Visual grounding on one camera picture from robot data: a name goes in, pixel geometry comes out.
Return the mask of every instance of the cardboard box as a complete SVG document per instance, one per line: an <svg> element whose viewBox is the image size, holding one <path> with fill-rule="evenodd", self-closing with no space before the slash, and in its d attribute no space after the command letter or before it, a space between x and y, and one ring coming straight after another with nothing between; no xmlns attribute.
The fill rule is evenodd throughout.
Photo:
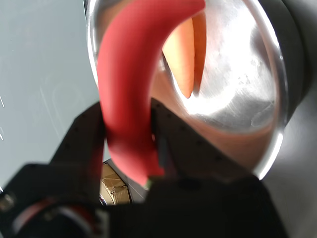
<svg viewBox="0 0 317 238"><path fill-rule="evenodd" d="M108 164L103 164L100 195L107 205L130 203L128 187Z"/></svg>
<svg viewBox="0 0 317 238"><path fill-rule="evenodd" d="M133 180L129 179L117 166L113 163L113 161L107 160L107 164L119 175L122 181L128 186L130 201L136 203L143 203L148 191L145 190L142 186L134 182Z"/></svg>

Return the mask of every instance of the metal bowl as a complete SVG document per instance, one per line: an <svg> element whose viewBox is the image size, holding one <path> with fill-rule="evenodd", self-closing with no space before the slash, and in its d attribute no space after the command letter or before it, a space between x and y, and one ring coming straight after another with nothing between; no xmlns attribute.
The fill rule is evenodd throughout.
<svg viewBox="0 0 317 238"><path fill-rule="evenodd" d="M90 0L89 58L115 12L130 0ZM303 81L303 49L280 0L206 0L207 50L200 86L186 99L164 57L152 97L262 179L272 166Z"/></svg>

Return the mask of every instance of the red object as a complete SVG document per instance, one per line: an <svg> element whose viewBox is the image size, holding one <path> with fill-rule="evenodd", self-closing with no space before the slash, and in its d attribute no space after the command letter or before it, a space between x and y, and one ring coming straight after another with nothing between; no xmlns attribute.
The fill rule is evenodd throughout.
<svg viewBox="0 0 317 238"><path fill-rule="evenodd" d="M150 90L161 49L204 0L133 0L112 21L98 57L100 102L112 160L145 185L163 175L151 133Z"/></svg>

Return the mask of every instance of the red chili pepper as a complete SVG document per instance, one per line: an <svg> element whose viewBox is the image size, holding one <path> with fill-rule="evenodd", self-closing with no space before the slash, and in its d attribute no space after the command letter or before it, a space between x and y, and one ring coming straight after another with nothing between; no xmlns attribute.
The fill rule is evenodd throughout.
<svg viewBox="0 0 317 238"><path fill-rule="evenodd" d="M99 94L112 160L145 185L164 174L151 133L150 89L161 49L204 0L133 0L113 19L98 57Z"/></svg>

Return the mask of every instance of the carrot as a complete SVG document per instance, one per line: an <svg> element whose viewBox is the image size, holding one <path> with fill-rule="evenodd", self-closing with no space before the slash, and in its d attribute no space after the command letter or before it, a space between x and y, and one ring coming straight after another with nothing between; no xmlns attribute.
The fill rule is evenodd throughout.
<svg viewBox="0 0 317 238"><path fill-rule="evenodd" d="M193 20L180 24L168 37L163 53L177 84L186 98L194 89L195 45Z"/></svg>
<svg viewBox="0 0 317 238"><path fill-rule="evenodd" d="M205 12L193 16L195 38L195 90L199 90L205 66L207 25Z"/></svg>

